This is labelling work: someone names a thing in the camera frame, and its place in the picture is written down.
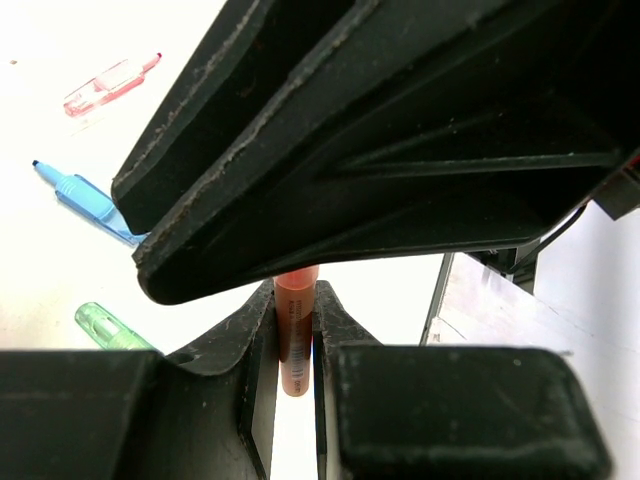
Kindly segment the blue translucent highlighter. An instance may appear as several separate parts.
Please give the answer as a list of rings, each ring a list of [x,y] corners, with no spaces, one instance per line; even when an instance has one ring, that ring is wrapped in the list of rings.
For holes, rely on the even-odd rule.
[[[32,166],[54,188],[61,203],[101,230],[132,247],[147,237],[146,234],[134,234],[111,197],[84,177],[64,174],[38,160],[34,160]]]

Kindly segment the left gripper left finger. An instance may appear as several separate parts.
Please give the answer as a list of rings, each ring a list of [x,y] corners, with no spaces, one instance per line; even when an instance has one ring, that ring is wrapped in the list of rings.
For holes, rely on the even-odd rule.
[[[266,479],[278,383],[273,284],[169,355],[1,355],[5,479]]]

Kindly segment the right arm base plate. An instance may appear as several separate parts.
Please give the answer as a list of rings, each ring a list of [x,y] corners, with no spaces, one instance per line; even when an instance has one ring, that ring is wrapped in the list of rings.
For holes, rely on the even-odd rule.
[[[529,345],[536,300],[463,253],[443,256],[420,344]]]

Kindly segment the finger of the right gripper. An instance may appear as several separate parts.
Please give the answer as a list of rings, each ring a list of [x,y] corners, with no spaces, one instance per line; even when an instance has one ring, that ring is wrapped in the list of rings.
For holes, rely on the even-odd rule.
[[[227,1],[113,180],[136,233],[150,232],[243,132],[289,106],[311,128],[348,103],[319,78],[377,1]]]
[[[134,254],[175,305],[302,267],[527,244],[639,154],[635,1],[377,1],[319,78],[347,101],[243,132]]]

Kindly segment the orange slim highlighter pen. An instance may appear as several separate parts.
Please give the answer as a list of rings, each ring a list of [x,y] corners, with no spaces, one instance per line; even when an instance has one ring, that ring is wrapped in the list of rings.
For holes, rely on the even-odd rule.
[[[306,267],[273,279],[279,336],[279,361],[284,392],[304,395],[310,382],[315,287],[318,266]]]

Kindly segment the green translucent highlighter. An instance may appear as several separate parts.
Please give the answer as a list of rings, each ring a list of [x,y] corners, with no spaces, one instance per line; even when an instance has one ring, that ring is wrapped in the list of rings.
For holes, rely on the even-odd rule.
[[[81,305],[75,322],[104,350],[154,350],[147,340],[130,329],[114,314],[95,302]]]

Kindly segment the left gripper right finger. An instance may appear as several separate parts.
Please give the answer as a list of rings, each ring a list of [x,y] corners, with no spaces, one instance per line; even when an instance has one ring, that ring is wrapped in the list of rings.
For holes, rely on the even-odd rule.
[[[313,366],[322,479],[608,479],[613,461],[558,354],[392,346],[316,287]]]

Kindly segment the pink translucent highlighter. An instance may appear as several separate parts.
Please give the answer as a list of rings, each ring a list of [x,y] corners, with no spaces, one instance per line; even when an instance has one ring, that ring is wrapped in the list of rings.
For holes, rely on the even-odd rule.
[[[141,85],[146,75],[163,58],[160,52],[118,62],[68,94],[63,102],[65,114],[77,118],[88,114]]]

